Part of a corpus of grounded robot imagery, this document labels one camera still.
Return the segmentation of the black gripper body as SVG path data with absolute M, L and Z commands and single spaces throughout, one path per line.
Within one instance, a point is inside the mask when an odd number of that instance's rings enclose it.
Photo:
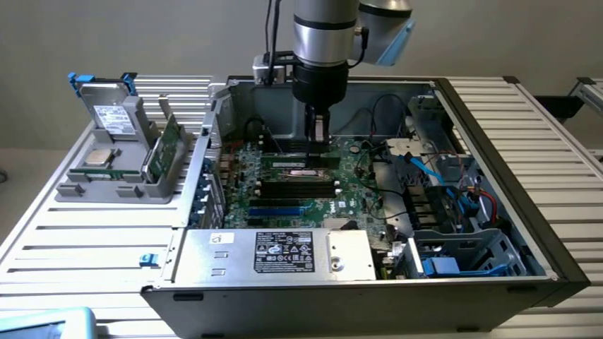
M 313 107 L 331 107 L 346 96 L 349 65 L 322 67 L 301 64 L 294 67 L 293 93 Z

